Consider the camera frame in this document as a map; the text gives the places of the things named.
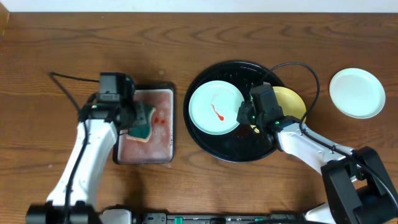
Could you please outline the green yellow scrub sponge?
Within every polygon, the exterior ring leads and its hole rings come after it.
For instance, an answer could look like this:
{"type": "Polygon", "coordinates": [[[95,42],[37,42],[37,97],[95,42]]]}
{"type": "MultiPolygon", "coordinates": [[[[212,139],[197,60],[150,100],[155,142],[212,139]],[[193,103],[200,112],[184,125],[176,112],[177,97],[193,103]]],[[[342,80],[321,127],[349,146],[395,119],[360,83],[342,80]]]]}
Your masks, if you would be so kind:
{"type": "Polygon", "coordinates": [[[147,142],[152,134],[151,118],[155,108],[143,102],[135,105],[136,119],[127,132],[127,138],[140,142],[147,142]]]}

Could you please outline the light blue plate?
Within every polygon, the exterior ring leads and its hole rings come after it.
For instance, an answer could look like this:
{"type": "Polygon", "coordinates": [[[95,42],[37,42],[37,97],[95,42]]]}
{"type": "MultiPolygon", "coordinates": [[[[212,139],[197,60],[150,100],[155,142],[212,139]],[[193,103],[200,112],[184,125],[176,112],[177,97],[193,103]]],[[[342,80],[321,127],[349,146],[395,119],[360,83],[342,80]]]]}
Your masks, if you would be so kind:
{"type": "Polygon", "coordinates": [[[210,81],[200,85],[191,95],[189,118],[204,133],[227,134],[239,126],[238,109],[243,101],[243,94],[233,84],[210,81]]]}

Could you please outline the pale green plate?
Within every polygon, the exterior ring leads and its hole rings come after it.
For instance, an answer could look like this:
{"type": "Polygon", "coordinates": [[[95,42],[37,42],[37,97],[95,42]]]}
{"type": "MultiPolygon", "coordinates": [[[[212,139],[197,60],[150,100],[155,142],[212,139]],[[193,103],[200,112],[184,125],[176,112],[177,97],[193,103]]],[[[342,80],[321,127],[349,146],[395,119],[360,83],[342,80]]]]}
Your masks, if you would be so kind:
{"type": "Polygon", "coordinates": [[[386,102],[381,82],[360,68],[346,68],[337,72],[329,86],[333,104],[345,115],[368,119],[379,114],[386,102]]]}

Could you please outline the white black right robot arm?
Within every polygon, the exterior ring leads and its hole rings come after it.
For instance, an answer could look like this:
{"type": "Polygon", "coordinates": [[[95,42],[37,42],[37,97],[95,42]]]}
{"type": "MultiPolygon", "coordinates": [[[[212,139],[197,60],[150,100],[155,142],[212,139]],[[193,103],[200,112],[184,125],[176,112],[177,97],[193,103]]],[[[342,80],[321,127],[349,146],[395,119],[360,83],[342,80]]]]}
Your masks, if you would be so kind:
{"type": "Polygon", "coordinates": [[[279,150],[319,172],[335,223],[385,223],[397,218],[397,191],[378,153],[339,145],[285,116],[275,100],[241,103],[237,120],[265,131],[279,150]]]}

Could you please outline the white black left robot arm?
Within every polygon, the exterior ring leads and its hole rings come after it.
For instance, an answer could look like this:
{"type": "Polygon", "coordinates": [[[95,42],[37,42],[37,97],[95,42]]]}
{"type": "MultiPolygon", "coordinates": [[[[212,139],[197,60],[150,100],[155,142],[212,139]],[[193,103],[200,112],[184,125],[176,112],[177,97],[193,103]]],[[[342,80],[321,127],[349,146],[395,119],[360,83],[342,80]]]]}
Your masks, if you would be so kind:
{"type": "Polygon", "coordinates": [[[43,205],[31,205],[26,223],[135,223],[130,208],[95,209],[100,178],[122,134],[148,127],[154,108],[142,102],[88,101],[80,110],[74,148],[58,184],[43,205]]]}

